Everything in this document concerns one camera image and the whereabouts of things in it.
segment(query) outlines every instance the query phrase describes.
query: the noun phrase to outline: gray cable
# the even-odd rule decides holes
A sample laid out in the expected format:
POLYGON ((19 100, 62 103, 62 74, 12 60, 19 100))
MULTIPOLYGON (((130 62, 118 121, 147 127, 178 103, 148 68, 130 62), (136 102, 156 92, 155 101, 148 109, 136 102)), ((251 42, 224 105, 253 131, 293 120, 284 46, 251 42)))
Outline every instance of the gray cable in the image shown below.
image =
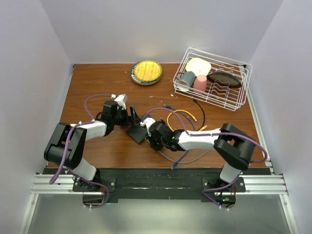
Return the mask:
MULTIPOLYGON (((190 164, 192 162, 195 162, 197 160, 199 160, 201 157, 203 157, 206 153, 208 153, 210 150, 207 150, 206 152, 204 152, 203 154, 201 154, 199 157, 193 159, 192 161, 189 162, 179 162, 179 164, 190 164)), ((163 155, 166 159, 170 160, 171 162, 176 162, 174 160, 172 160, 171 158, 169 158, 168 156, 166 156, 162 151, 158 151, 161 155, 163 155)))

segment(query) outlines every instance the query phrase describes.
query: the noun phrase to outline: dish rack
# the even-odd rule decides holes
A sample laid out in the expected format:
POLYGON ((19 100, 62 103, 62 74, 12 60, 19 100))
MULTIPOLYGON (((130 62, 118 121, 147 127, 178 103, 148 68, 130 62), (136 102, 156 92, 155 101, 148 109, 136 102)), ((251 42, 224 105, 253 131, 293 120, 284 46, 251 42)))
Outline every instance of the dish rack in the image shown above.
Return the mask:
POLYGON ((252 68, 253 67, 250 64, 244 62, 210 54, 194 48, 188 48, 173 79, 175 93, 192 97, 231 111, 236 111, 246 102, 252 68), (208 61, 212 66, 209 74, 212 72, 225 72, 239 78, 241 87, 230 88, 229 82, 218 80, 218 82, 212 83, 207 80, 206 92, 204 93, 199 90, 199 93, 195 92, 197 90, 193 87, 190 87, 188 91, 180 90, 177 86, 177 81, 182 74, 179 72, 185 72, 186 64, 193 58, 201 58, 208 61))

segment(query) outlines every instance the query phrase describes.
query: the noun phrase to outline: gray wall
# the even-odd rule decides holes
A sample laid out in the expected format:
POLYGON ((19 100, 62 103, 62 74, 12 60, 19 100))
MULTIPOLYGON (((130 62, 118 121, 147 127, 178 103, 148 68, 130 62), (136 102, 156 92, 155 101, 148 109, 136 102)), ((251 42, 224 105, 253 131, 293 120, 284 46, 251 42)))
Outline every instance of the gray wall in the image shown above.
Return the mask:
POLYGON ((282 0, 41 0, 74 63, 180 62, 188 47, 249 61, 282 0))
POLYGON ((311 1, 284 0, 250 63, 251 90, 302 234, 312 232, 311 1))
POLYGON ((0 1, 0 233, 19 230, 71 63, 38 0, 0 1))

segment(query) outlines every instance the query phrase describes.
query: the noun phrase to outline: blue cable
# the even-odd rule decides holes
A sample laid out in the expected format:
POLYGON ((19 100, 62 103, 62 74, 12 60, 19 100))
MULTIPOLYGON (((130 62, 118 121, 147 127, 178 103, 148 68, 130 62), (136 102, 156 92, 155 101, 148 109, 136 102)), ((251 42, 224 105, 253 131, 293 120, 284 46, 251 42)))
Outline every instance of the blue cable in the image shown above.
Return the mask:
MULTIPOLYGON (((167 107, 167 108, 169 108, 169 109, 172 109, 172 110, 176 111, 176 109, 173 108, 172 106, 169 106, 169 105, 164 104, 164 107, 167 107)), ((192 125, 194 131, 196 131, 196 127, 195 127, 193 121, 192 121, 187 115, 185 115, 184 113, 182 113, 182 112, 179 112, 179 113, 180 113, 181 115, 183 115, 184 117, 187 118, 187 120, 191 123, 191 125, 192 125)), ((178 159, 178 161, 176 161, 176 162, 172 165, 172 167, 171 167, 172 170, 179 164, 179 162, 187 155, 188 152, 189 152, 189 150, 185 151, 184 154, 178 159)))

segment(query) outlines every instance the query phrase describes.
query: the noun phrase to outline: cup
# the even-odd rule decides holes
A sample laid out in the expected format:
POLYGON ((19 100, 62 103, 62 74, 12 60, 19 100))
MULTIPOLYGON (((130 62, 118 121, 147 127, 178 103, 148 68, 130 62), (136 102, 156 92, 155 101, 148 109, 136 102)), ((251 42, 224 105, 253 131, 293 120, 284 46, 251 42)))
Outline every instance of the cup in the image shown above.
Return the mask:
POLYGON ((207 77, 205 75, 199 75, 194 82, 194 92, 198 94, 204 94, 207 87, 207 77))
POLYGON ((177 88, 183 92, 187 92, 190 90, 190 87, 194 83, 196 76, 194 72, 178 72, 179 74, 183 74, 180 78, 178 78, 177 88))

